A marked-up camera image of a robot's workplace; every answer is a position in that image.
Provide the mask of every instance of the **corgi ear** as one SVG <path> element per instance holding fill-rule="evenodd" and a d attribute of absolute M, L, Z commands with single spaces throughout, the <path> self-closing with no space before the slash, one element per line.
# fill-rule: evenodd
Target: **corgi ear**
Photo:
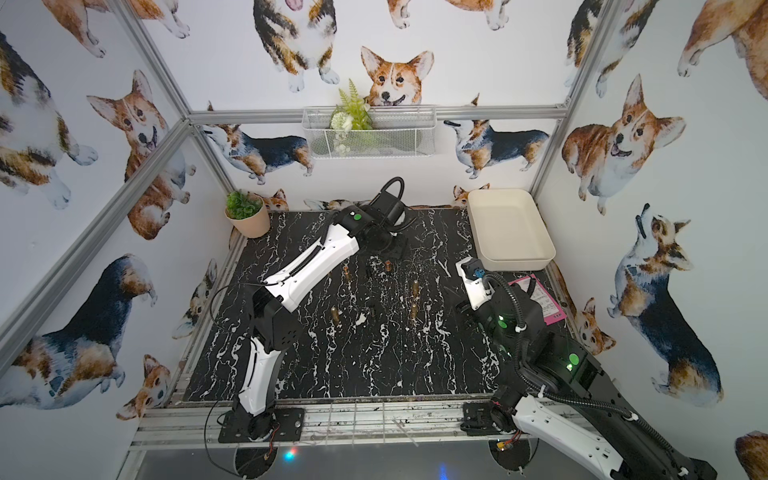
<path fill-rule="evenodd" d="M 589 313 L 590 315 L 594 315 L 594 297 L 587 300 L 587 304 L 584 305 L 584 313 Z"/>
<path fill-rule="evenodd" d="M 132 93 L 138 93 L 148 102 L 152 102 L 152 90 L 149 88 L 149 81 L 141 70 L 134 71 L 134 89 Z"/>
<path fill-rule="evenodd" d="M 375 80 L 376 72 L 385 63 L 384 59 L 373 53 L 367 47 L 360 47 L 360 57 L 362 58 L 362 64 L 365 65 L 368 71 L 368 76 L 371 80 Z"/>
<path fill-rule="evenodd" d="M 144 356 L 144 378 L 147 378 L 149 374 L 152 372 L 152 370 L 156 369 L 158 366 L 160 366 L 160 363 L 152 355 L 145 355 Z"/>
<path fill-rule="evenodd" d="M 667 258 L 665 260 L 666 263 L 669 263 L 673 268 L 682 270 L 684 272 L 694 268 L 694 265 L 690 262 L 690 260 L 688 260 L 688 254 L 685 253 L 683 247 L 677 243 L 675 243 L 672 248 L 670 248 L 670 251 L 667 254 Z"/>
<path fill-rule="evenodd" d="M 674 223 L 674 232 L 677 233 L 690 223 L 690 220 L 680 220 Z"/>
<path fill-rule="evenodd" d="M 435 54 L 430 51 L 423 51 L 416 58 L 408 62 L 416 70 L 416 76 L 419 80 L 424 80 L 432 66 L 435 64 Z"/>
<path fill-rule="evenodd" d="M 118 122 L 118 113 L 115 109 L 116 102 L 114 100 L 88 95 L 88 101 L 91 102 L 91 106 L 96 110 L 96 113 L 103 117 L 103 119 L 117 128 L 121 127 Z"/>
<path fill-rule="evenodd" d="M 120 420 L 130 420 L 138 417 L 139 412 L 136 410 L 136 397 L 123 405 L 123 408 L 119 409 L 114 416 L 118 417 Z"/>
<path fill-rule="evenodd" d="M 667 117 L 656 120 L 659 127 L 659 133 L 656 134 L 656 147 L 666 147 L 683 134 L 685 130 L 685 119 L 682 117 Z"/>
<path fill-rule="evenodd" d="M 637 77 L 634 78 L 634 81 L 627 92 L 627 100 L 624 101 L 624 112 L 643 103 L 645 103 L 645 99 L 643 98 L 643 80 L 640 77 L 640 74 L 637 74 Z"/>
<path fill-rule="evenodd" d="M 600 335 L 603 337 L 603 351 L 610 350 L 616 346 L 616 339 L 614 337 L 603 332 L 600 332 Z"/>

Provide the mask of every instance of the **corgi paw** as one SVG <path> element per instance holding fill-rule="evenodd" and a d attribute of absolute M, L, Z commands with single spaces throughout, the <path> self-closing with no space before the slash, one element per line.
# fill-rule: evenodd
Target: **corgi paw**
<path fill-rule="evenodd" d="M 98 160 L 98 152 L 88 145 L 78 145 L 80 153 L 72 158 L 78 165 L 90 165 Z"/>
<path fill-rule="evenodd" d="M 288 80 L 288 89 L 293 93 L 299 93 L 302 91 L 304 89 L 304 77 L 293 75 L 291 79 Z"/>
<path fill-rule="evenodd" d="M 320 78 L 323 79 L 324 82 L 327 84 L 338 84 L 339 83 L 339 74 L 331 70 L 330 68 L 326 73 L 323 73 L 323 71 L 320 71 Z"/>

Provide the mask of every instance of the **white wall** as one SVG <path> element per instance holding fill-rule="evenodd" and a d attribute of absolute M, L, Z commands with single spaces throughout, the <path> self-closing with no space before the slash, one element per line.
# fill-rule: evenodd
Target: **white wall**
<path fill-rule="evenodd" d="M 757 93 L 729 38 L 708 48 L 689 78 L 678 76 L 680 53 L 703 4 L 659 2 L 637 45 L 612 74 L 606 96 L 597 97 L 592 78 L 569 127 L 611 126 L 640 73 L 647 106 L 658 117 L 685 118 L 682 136 L 652 153 L 608 200 L 605 216 L 595 197 L 578 199 L 579 179 L 559 155 L 538 202 L 576 306 L 594 296 L 598 324 L 617 340 L 598 359 L 622 394 L 682 453 L 710 462 L 718 478 L 737 480 L 747 476 L 734 455 L 734 440 L 768 429 L 760 357 L 768 334 L 761 315 L 768 266 L 761 248 L 768 233 L 762 221 L 768 101 Z M 673 270 L 669 290 L 717 362 L 725 396 L 712 408 L 658 393 L 650 379 L 659 379 L 667 364 L 626 318 L 606 312 L 615 295 L 614 273 L 637 238 L 634 218 L 645 203 L 670 220 L 691 219 L 677 242 L 694 268 Z"/>
<path fill-rule="evenodd" d="M 483 104 L 556 104 L 568 93 L 564 64 L 571 20 L 580 2 L 511 0 L 509 22 L 488 28 L 485 15 L 444 0 L 413 0 L 410 26 L 394 26 L 386 0 L 335 0 L 338 33 L 332 66 L 346 85 L 367 92 L 372 82 L 360 60 L 365 45 L 387 61 L 407 62 L 425 50 L 435 64 L 423 83 L 424 104 L 466 104 L 481 92 Z M 181 2 L 179 18 L 190 36 L 176 38 L 146 22 L 187 100 L 195 110 L 302 108 L 339 101 L 335 85 L 317 71 L 300 93 L 275 68 L 254 28 L 253 0 Z"/>
<path fill-rule="evenodd" d="M 96 387 L 80 402 L 63 409 L 0 407 L 4 480 L 116 478 L 139 420 L 120 420 L 115 415 L 144 384 L 144 355 L 152 355 L 171 375 L 178 369 L 189 337 L 171 336 L 209 261 L 215 259 L 219 270 L 222 268 L 231 230 L 222 214 L 224 193 L 190 143 L 185 144 L 184 155 L 197 166 L 196 174 L 187 179 L 190 202 L 172 208 L 173 220 L 151 242 L 139 237 L 124 220 L 39 332 L 44 335 L 67 325 L 112 261 L 126 253 L 142 259 L 157 291 L 157 303 L 152 306 L 150 301 L 133 300 L 117 356 L 126 373 L 123 385 L 118 388 L 111 381 L 105 393 Z M 19 379 L 21 371 L 12 366 L 6 376 Z M 26 385 L 9 385 L 6 379 L 0 379 L 0 402 L 8 389 L 23 392 Z"/>
<path fill-rule="evenodd" d="M 178 120 L 116 18 L 89 11 L 88 21 L 107 51 L 104 58 L 94 57 L 81 46 L 39 0 L 8 0 L 0 12 L 0 31 L 51 91 L 72 136 L 99 154 L 88 166 L 78 165 L 66 155 L 59 159 L 55 170 L 71 190 L 71 200 L 63 210 L 53 208 L 38 187 L 30 187 L 20 196 L 0 185 L 4 225 L 0 260 L 5 271 L 0 277 L 0 323 L 124 183 L 131 151 L 125 134 L 101 118 L 86 96 L 122 98 L 131 91 L 134 70 L 140 69 L 149 79 L 154 103 L 166 122 L 170 126 Z M 37 131 L 15 134 L 39 135 Z"/>

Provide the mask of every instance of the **orange and white corgi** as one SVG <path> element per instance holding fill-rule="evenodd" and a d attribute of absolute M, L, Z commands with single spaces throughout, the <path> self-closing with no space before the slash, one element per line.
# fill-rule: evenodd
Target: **orange and white corgi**
<path fill-rule="evenodd" d="M 451 5 L 459 7 L 461 10 L 470 12 L 484 12 L 485 20 L 491 30 L 499 30 L 509 22 L 509 17 L 504 13 L 505 6 L 509 0 L 446 0 Z M 406 18 L 410 17 L 408 13 L 408 4 L 411 0 L 387 0 L 389 3 L 389 14 L 397 28 L 408 28 L 409 22 Z"/>
<path fill-rule="evenodd" d="M 576 128 L 563 144 L 568 171 L 581 178 L 578 197 L 587 200 L 587 192 L 598 197 L 598 210 L 605 215 L 606 200 L 632 180 L 654 149 L 678 139 L 685 125 L 681 117 L 657 118 L 648 110 L 638 74 L 627 92 L 621 118 L 612 127 Z"/>
<path fill-rule="evenodd" d="M 168 132 L 165 119 L 152 103 L 152 91 L 141 70 L 134 71 L 131 93 L 112 100 L 88 96 L 91 106 L 106 121 L 125 133 L 131 146 L 131 156 L 125 169 L 125 181 L 144 163 Z M 174 200 L 185 204 L 189 192 L 182 190 L 187 175 L 194 175 L 194 165 L 187 166 L 184 156 L 176 153 L 152 185 L 128 213 L 134 231 L 147 240 L 154 239 L 170 220 L 170 206 Z"/>
<path fill-rule="evenodd" d="M 162 406 L 170 398 L 170 370 L 152 355 L 144 356 L 144 384 L 139 393 L 115 414 L 120 420 L 141 418 L 148 409 Z"/>
<path fill-rule="evenodd" d="M 757 91 L 768 100 L 768 2 L 766 0 L 707 0 L 690 30 L 677 73 L 690 75 L 707 48 L 733 38 L 736 54 L 746 61 Z"/>
<path fill-rule="evenodd" d="M 168 31 L 178 38 L 186 38 L 190 34 L 187 27 L 176 16 L 179 9 L 178 0 L 128 0 L 134 11 L 144 20 L 158 20 Z M 93 54 L 104 57 L 104 49 L 99 47 L 99 40 L 88 28 L 88 8 L 96 12 L 109 12 L 105 0 L 43 0 L 62 27 L 69 30 L 74 37 Z"/>
<path fill-rule="evenodd" d="M 694 268 L 677 243 L 677 234 L 689 222 L 672 222 L 645 204 L 635 217 L 637 240 L 616 269 L 616 296 L 611 295 L 608 315 L 627 317 L 667 362 L 668 372 L 660 380 L 651 379 L 657 392 L 695 406 L 713 406 L 723 399 L 717 364 L 669 292 L 672 270 Z"/>
<path fill-rule="evenodd" d="M 736 439 L 736 457 L 750 480 L 768 480 L 768 435 L 752 432 Z"/>
<path fill-rule="evenodd" d="M 339 83 L 330 65 L 336 37 L 333 0 L 255 0 L 253 19 L 264 50 L 279 71 L 290 74 L 292 92 L 304 89 L 304 71 L 311 68 L 324 82 Z"/>
<path fill-rule="evenodd" d="M 616 340 L 600 330 L 594 312 L 594 297 L 587 301 L 583 310 L 577 310 L 560 268 L 555 262 L 552 262 L 551 265 L 552 279 L 560 286 L 565 306 L 568 308 L 566 317 L 568 329 L 573 332 L 579 343 L 592 355 L 597 355 L 616 346 Z"/>
<path fill-rule="evenodd" d="M 366 47 L 360 48 L 362 64 L 373 80 L 366 101 L 372 107 L 422 103 L 422 82 L 435 64 L 435 54 L 423 51 L 408 63 L 386 61 Z"/>
<path fill-rule="evenodd" d="M 36 185 L 53 208 L 67 207 L 69 188 L 56 164 L 67 154 L 78 165 L 98 159 L 79 145 L 58 113 L 51 91 L 0 32 L 0 184 L 26 195 Z"/>

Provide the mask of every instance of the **beige plant pot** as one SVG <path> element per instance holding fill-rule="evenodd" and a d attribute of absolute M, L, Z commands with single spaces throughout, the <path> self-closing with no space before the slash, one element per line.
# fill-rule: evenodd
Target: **beige plant pot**
<path fill-rule="evenodd" d="M 227 215 L 227 209 L 224 209 L 224 215 L 246 238 L 258 238 L 270 231 L 270 212 L 266 209 L 266 203 L 262 198 L 261 210 L 252 217 L 235 220 Z"/>

